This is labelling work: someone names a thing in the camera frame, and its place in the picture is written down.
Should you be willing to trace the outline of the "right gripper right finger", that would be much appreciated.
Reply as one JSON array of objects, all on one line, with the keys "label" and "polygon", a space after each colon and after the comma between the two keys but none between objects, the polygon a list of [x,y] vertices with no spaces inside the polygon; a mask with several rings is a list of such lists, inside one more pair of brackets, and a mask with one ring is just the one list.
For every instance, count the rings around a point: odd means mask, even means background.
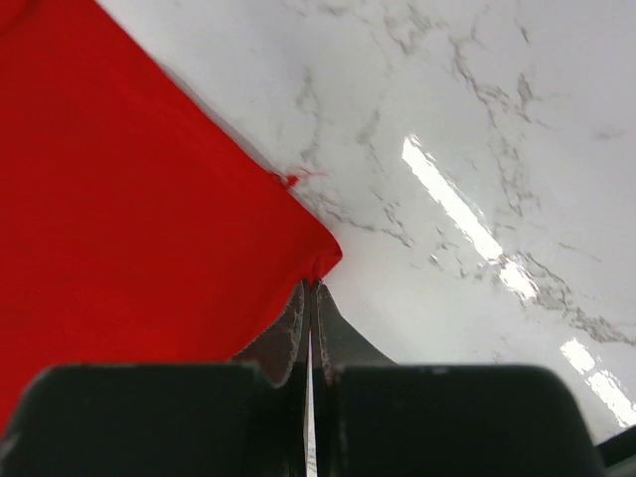
[{"label": "right gripper right finger", "polygon": [[311,290],[311,342],[314,373],[325,383],[332,383],[342,367],[395,364],[343,317],[322,282]]}]

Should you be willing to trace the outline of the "bright red t shirt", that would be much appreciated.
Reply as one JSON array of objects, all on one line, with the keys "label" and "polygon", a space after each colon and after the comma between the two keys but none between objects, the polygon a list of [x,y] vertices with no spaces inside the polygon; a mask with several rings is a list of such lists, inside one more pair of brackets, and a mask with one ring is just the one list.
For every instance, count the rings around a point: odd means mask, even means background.
[{"label": "bright red t shirt", "polygon": [[68,364],[215,363],[334,237],[92,1],[1,5],[1,418]]}]

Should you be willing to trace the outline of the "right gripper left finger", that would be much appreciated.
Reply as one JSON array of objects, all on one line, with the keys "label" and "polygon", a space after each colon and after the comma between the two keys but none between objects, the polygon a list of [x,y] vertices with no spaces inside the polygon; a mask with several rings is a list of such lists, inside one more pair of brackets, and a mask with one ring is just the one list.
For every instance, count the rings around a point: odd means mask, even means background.
[{"label": "right gripper left finger", "polygon": [[278,318],[233,357],[234,363],[255,365],[275,387],[283,387],[295,365],[306,369],[310,288],[303,280],[290,293]]}]

